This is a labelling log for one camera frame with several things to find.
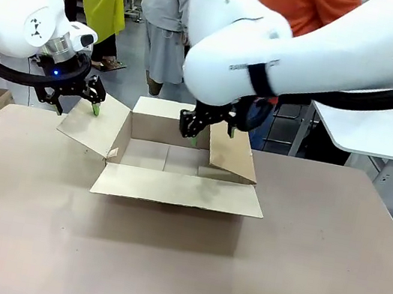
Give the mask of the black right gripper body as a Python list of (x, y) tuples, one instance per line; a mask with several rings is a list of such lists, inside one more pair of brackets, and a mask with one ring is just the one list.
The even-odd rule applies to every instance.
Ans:
[(195, 110), (196, 117), (201, 122), (209, 122), (217, 124), (219, 122), (226, 122), (228, 113), (235, 112), (236, 126), (238, 127), (239, 120), (243, 118), (243, 110), (245, 100), (237, 99), (231, 103), (223, 106), (211, 106), (210, 104), (201, 101), (196, 102)]

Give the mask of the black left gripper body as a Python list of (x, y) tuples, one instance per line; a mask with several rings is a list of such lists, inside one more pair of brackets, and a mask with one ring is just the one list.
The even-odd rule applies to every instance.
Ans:
[(86, 77), (92, 70), (91, 60), (85, 53), (79, 52), (67, 61), (56, 63), (49, 55), (40, 55), (37, 65), (46, 77), (53, 78), (52, 85), (34, 87), (36, 93), (42, 94), (45, 89), (51, 89), (54, 95), (85, 96)]

